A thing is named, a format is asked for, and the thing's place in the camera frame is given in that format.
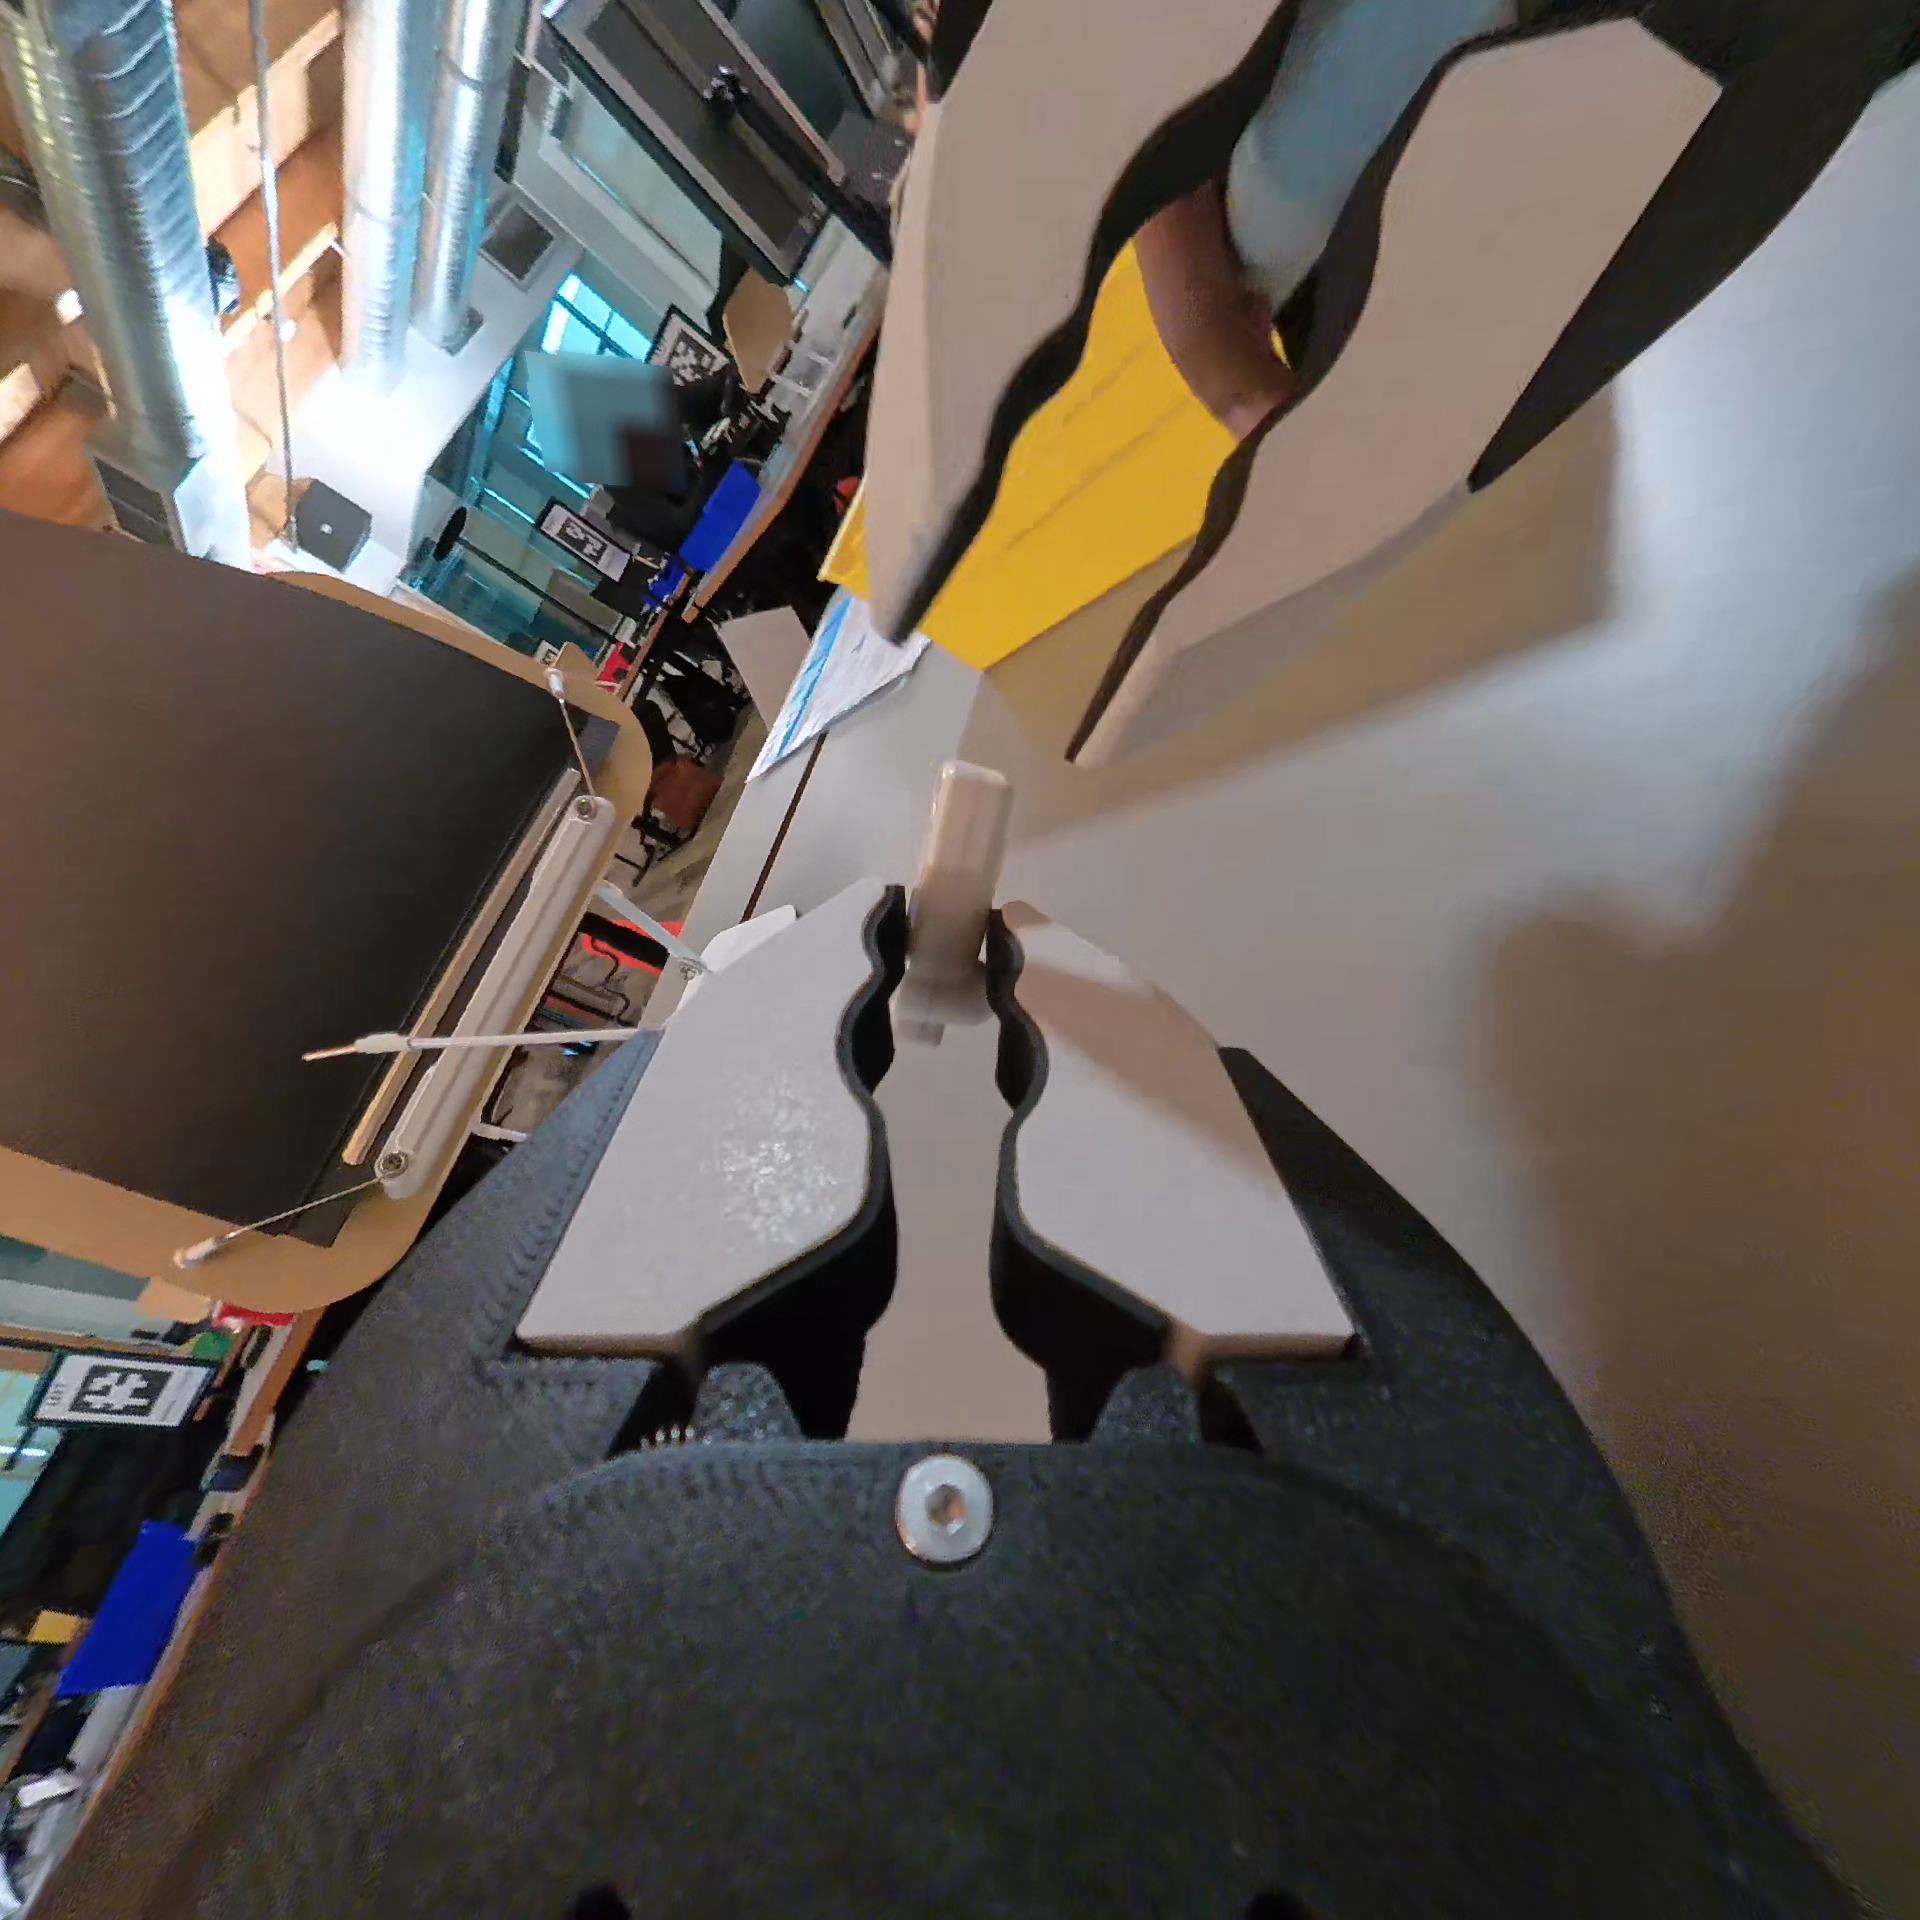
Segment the grey desk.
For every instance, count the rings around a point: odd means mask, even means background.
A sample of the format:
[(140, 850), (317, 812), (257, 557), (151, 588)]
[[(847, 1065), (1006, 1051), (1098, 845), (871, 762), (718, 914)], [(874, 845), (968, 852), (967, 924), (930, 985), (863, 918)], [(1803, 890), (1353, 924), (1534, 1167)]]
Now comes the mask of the grey desk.
[(1564, 1381), (1716, 1685), (1918, 1914), (1918, 77), (1770, 242), (1203, 730), (1108, 771), (930, 655), (751, 781), (687, 934), (1003, 890), (1256, 1051)]

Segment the small white plastic part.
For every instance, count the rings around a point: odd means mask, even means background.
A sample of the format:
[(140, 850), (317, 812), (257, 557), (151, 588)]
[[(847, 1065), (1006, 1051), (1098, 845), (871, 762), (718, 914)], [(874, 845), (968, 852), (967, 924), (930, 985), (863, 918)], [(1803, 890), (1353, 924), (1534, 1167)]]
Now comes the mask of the small white plastic part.
[(1016, 788), (1006, 774), (948, 761), (934, 781), (917, 878), (906, 904), (897, 1044), (943, 1044), (987, 1021), (987, 944), (1003, 874)]

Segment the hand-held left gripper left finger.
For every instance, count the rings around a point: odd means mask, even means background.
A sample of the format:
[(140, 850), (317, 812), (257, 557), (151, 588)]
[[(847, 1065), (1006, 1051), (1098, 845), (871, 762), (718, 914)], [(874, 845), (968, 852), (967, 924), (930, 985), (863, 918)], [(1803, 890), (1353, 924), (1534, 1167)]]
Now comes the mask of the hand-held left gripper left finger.
[(878, 1085), (896, 1062), (906, 895), (858, 881), (680, 1004), (563, 1228), (517, 1340), (557, 1358), (771, 1375), (843, 1438), (896, 1297)]

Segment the blue plastic bin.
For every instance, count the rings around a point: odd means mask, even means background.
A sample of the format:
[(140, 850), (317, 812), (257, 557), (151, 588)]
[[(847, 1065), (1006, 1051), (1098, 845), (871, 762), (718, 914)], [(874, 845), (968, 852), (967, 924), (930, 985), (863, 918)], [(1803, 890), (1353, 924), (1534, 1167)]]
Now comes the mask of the blue plastic bin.
[(706, 507), (691, 521), (691, 528), (677, 542), (676, 555), (656, 571), (650, 601), (656, 607), (673, 607), (687, 595), (687, 588), (716, 574), (736, 538), (747, 528), (747, 521), (754, 514), (757, 504), (757, 470), (736, 461), (711, 487)]

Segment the yellow plastic bin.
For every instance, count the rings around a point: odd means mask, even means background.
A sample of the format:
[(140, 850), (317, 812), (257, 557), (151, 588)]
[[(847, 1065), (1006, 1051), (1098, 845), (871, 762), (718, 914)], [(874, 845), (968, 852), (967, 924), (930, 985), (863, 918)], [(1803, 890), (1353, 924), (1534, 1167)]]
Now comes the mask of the yellow plastic bin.
[(1077, 370), (1020, 425), (991, 511), (917, 632), (974, 668), (1008, 660), (1180, 555), (1237, 445), (1176, 372), (1127, 247)]

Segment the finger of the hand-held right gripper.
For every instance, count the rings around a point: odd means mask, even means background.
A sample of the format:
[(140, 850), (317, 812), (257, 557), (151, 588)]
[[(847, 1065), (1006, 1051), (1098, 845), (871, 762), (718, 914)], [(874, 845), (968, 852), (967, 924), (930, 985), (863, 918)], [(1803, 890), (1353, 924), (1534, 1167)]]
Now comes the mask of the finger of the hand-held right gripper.
[(990, 4), (910, 157), (863, 480), (867, 597), (913, 638), (1064, 491), (1060, 395), (1138, 230), (1226, 168), (1294, 4)]
[(1318, 264), (1298, 395), (1221, 470), (1070, 762), (1207, 721), (1430, 541), (1721, 98), (1621, 15), (1480, 38), (1436, 70)]

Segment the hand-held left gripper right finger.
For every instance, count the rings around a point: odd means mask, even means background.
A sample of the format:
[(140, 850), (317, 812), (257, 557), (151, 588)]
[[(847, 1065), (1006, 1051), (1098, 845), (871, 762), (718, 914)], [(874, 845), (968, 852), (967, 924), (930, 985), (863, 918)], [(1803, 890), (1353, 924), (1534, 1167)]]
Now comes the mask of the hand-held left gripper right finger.
[(1354, 1312), (1207, 1025), (1033, 904), (991, 914), (983, 965), (990, 1285), (1050, 1438), (1093, 1438), (1141, 1372), (1203, 1395), (1236, 1364), (1353, 1361)]

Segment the blue and white paper sheet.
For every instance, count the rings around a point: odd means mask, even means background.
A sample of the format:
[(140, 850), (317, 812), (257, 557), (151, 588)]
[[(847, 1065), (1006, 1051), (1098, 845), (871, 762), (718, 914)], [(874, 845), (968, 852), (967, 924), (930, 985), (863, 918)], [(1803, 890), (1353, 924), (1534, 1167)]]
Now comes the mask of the blue and white paper sheet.
[(906, 681), (930, 645), (931, 640), (924, 632), (903, 640), (884, 638), (870, 604), (847, 585), (834, 588), (797, 677), (770, 722), (750, 781), (767, 777), (853, 711)]

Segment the silver ventilation duct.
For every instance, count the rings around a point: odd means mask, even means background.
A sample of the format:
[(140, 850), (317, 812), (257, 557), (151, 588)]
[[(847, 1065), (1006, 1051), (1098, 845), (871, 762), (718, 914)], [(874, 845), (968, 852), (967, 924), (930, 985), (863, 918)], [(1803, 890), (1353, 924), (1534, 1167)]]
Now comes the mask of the silver ventilation duct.
[(6, 4), (4, 77), (124, 435), (194, 465), (227, 372), (168, 4)]

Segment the black computer monitor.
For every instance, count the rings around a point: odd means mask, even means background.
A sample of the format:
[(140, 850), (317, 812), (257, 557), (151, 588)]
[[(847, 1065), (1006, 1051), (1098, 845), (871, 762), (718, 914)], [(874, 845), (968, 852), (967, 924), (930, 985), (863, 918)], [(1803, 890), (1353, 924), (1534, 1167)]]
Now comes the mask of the black computer monitor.
[(567, 70), (724, 240), (791, 284), (830, 222), (880, 268), (896, 247), (853, 168), (718, 4), (543, 4)]

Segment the person's right hand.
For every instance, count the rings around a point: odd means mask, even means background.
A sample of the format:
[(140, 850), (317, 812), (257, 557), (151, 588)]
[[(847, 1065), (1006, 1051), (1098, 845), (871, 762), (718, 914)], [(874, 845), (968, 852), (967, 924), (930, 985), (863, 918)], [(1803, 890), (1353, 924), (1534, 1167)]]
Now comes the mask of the person's right hand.
[(1173, 201), (1136, 237), (1143, 295), (1190, 395), (1247, 444), (1294, 391), (1276, 311), (1248, 280), (1216, 178)]

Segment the black board with wooden back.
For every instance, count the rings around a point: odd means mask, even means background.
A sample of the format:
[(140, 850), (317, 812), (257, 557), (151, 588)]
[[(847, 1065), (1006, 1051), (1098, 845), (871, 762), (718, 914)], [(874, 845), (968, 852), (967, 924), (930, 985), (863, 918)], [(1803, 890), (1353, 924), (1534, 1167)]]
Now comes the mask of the black board with wooden back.
[(243, 1308), (387, 1277), (656, 755), (540, 664), (317, 574), (4, 514), (4, 1231)]

